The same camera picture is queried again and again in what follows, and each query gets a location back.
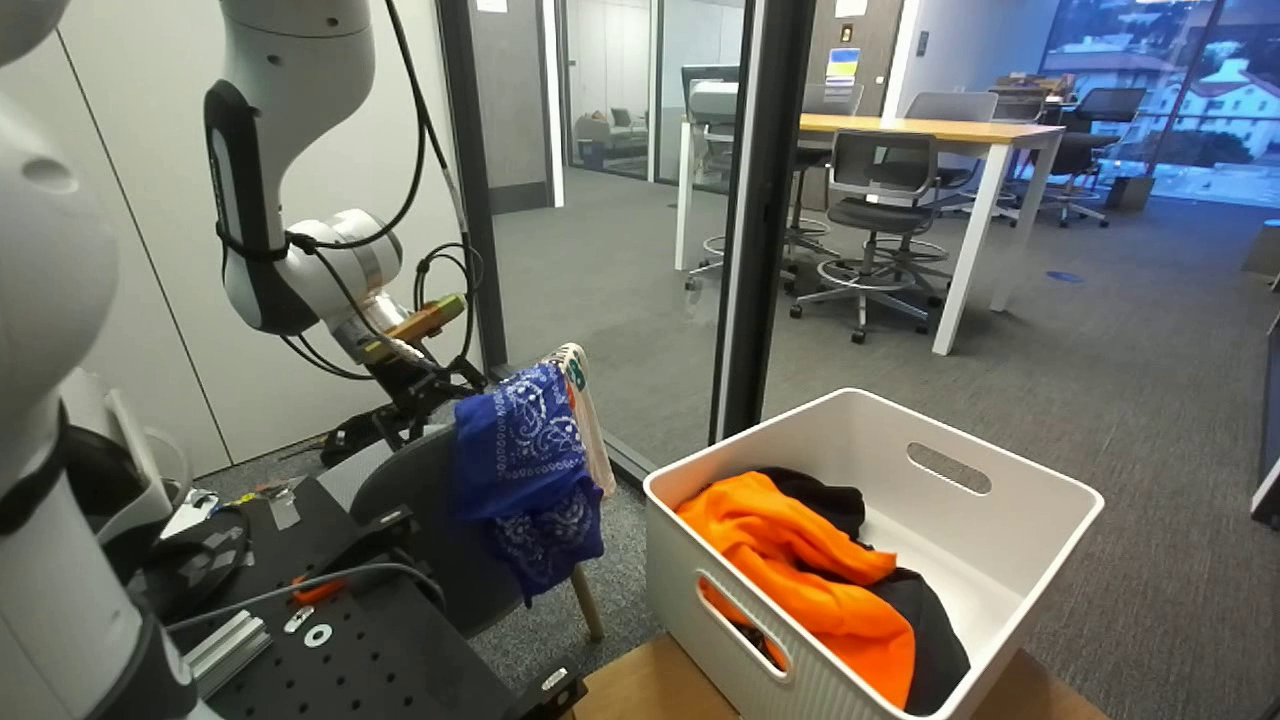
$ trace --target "cardboard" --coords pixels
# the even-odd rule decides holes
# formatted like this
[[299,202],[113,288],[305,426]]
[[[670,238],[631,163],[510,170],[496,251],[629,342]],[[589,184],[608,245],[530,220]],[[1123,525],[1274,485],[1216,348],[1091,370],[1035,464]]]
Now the cardboard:
[[[575,720],[731,720],[731,705],[670,635],[647,639],[589,676]],[[1028,651],[1009,658],[975,720],[1098,720],[1104,711],[1051,678]]]

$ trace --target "orange fabric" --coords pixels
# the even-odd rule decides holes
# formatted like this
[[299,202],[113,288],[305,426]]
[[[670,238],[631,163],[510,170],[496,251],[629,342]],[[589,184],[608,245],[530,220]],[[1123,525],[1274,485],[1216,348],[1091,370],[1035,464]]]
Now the orange fabric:
[[764,596],[822,639],[895,706],[907,705],[914,632],[866,585],[895,573],[890,552],[866,552],[764,472],[728,477],[676,506]]

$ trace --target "blue cloth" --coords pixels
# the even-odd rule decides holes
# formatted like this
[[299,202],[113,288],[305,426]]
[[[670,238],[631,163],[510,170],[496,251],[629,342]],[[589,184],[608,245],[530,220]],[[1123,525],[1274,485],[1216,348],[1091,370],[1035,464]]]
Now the blue cloth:
[[556,363],[465,397],[451,444],[456,512],[481,525],[525,600],[556,586],[578,559],[604,554],[600,488]]

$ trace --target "bin handle cutout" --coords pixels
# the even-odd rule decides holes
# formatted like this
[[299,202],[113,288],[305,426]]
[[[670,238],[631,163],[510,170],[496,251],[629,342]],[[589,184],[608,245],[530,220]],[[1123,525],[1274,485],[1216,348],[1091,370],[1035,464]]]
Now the bin handle cutout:
[[919,469],[937,472],[940,479],[950,479],[950,485],[958,485],[958,488],[966,488],[966,490],[991,490],[991,477],[986,477],[986,472],[980,472],[980,469],[972,469],[972,464],[958,464],[958,461],[949,456],[949,453],[937,453],[937,448],[929,448],[929,444],[907,444],[907,456],[912,456]]
[[697,573],[697,600],[776,684],[790,684],[790,651],[724,585]]

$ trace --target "white plastic bin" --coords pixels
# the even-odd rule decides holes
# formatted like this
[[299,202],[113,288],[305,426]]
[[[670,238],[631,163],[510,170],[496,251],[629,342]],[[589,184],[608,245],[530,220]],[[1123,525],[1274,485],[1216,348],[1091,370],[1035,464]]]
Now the white plastic bin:
[[[654,612],[750,720],[907,711],[884,705],[676,516],[686,494],[742,469],[797,469],[827,488],[865,490],[865,538],[937,586],[972,663],[932,715],[966,715],[980,705],[1014,647],[1014,629],[1104,512],[1087,485],[857,389],[650,472],[643,490]],[[787,671],[701,600],[701,578],[731,596],[787,651]]]

